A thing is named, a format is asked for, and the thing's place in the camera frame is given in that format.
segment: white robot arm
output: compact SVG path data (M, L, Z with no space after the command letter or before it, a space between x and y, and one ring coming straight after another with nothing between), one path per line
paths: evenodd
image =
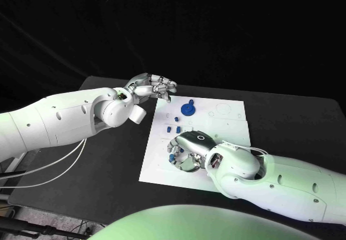
M191 152L185 161L176 161L180 148ZM254 156L244 148L191 131L170 141L169 161L186 172L205 168L228 198L300 221L346 225L346 175L267 152Z
M25 108L0 114L0 162L31 150L72 144L130 118L140 124L149 97L170 102L178 84L143 73L126 87L97 88L45 97Z

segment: blue knob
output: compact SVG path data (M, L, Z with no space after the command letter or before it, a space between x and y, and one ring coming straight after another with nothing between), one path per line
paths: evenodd
M182 106L182 114L185 116L192 116L196 112L196 108L193 106L193 100L189 101L189 103L186 103L183 106Z
M169 155L169 162L172 163L176 160L175 154Z

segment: paper sheet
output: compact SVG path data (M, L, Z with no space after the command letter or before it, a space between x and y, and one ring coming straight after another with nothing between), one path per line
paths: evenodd
M193 130L205 132L218 144L225 140L234 144L251 146L244 102L185 96L170 97L170 103L157 100L139 180L219 192L205 169L191 173L180 171L170 164L168 144L180 133ZM185 116L180 109L191 99L196 112L192 116ZM178 126L180 126L180 133L176 133ZM178 160L186 159L188 154L185 151Z

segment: black curtain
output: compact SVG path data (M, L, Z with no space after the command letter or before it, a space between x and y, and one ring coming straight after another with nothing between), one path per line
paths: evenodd
M342 102L333 9L261 8L183 0L3 0L0 112L78 90L88 76L130 79L143 72L178 84Z

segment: table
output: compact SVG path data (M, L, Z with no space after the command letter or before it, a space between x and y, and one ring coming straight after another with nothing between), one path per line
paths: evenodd
M123 87L126 83L126 80L91 76L81 90ZM346 118L335 100L186 85L179 85L176 95L244 101L253 146L346 174ZM103 224L152 207L206 205L264 217L323 239L341 239L346 234L343 225L293 220L242 199L228 199L218 192L139 181L156 102L152 98L140 105L147 111L140 125L127 120L120 127L90 137L81 158L67 174L42 186L16 189L9 203ZM44 148L29 169L57 161L77 145ZM23 176L19 186L58 176L78 153Z

